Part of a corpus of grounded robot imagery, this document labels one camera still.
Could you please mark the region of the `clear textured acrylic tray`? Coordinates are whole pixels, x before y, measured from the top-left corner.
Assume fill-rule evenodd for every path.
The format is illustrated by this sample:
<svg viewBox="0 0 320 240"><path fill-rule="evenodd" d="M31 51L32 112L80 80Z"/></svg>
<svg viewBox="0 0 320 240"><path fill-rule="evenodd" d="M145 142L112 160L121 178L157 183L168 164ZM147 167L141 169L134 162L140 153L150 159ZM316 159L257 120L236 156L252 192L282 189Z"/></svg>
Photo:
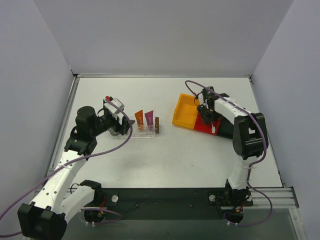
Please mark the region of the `clear textured acrylic tray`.
<svg viewBox="0 0 320 240"><path fill-rule="evenodd" d="M159 134L160 133L161 133L161 125L159 125ZM131 134L131 129L129 129L125 135L117 135L117 136L110 135L110 136L115 139L126 139L130 134ZM157 137L159 134L155 133L155 117L153 117L153 130L148 130L146 123L144 123L144 129L139 130L138 125L135 122L132 126L131 138L132 139L153 139Z"/></svg>

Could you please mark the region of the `pink toothpaste tube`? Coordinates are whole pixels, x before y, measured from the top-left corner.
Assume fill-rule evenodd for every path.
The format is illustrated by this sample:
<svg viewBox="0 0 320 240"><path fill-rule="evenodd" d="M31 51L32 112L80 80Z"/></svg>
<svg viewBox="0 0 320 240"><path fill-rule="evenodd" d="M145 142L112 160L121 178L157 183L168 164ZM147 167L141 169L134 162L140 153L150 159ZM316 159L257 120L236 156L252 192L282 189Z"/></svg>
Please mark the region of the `pink toothpaste tube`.
<svg viewBox="0 0 320 240"><path fill-rule="evenodd" d="M154 129L154 111L148 111L144 114L145 120L146 120L146 125L148 130L153 130Z"/></svg>

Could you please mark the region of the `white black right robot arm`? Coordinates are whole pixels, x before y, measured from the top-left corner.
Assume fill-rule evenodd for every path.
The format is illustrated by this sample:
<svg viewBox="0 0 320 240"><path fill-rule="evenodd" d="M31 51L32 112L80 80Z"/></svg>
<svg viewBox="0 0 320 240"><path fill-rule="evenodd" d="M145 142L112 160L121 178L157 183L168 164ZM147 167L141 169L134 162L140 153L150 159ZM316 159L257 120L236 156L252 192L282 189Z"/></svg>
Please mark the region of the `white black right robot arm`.
<svg viewBox="0 0 320 240"><path fill-rule="evenodd" d="M204 126L213 135L231 139L238 155L220 201L240 207L250 199L251 171L269 146L265 117L239 106L225 93L215 94L212 86L203 88L200 95L202 99L196 109Z"/></svg>

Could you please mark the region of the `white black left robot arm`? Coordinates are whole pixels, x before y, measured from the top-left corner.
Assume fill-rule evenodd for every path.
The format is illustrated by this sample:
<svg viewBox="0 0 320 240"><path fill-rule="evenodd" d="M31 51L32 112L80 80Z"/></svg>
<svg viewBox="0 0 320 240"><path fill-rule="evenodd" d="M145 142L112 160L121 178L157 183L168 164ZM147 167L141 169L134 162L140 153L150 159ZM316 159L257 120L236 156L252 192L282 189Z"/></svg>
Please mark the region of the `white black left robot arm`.
<svg viewBox="0 0 320 240"><path fill-rule="evenodd" d="M114 99L105 102L103 115L98 115L91 106L77 110L73 127L64 151L54 172L45 178L42 190L29 204L23 203L17 216L22 235L35 240L60 240L69 221L90 204L101 203L101 184L85 181L69 197L67 190L79 170L95 157L97 137L106 131L124 135L132 132L133 122L124 112L124 105Z"/></svg>

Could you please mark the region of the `orange toothpaste tube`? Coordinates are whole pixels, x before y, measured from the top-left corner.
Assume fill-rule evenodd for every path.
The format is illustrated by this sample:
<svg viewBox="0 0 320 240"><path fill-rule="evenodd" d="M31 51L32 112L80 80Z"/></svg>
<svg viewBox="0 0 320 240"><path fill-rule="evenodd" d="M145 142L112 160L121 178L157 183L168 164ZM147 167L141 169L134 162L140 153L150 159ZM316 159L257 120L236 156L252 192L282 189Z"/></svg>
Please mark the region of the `orange toothpaste tube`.
<svg viewBox="0 0 320 240"><path fill-rule="evenodd" d="M136 112L134 114L136 122L137 122L137 126L139 130L143 130L144 129L144 114L143 114L143 110L139 110L138 112Z"/></svg>

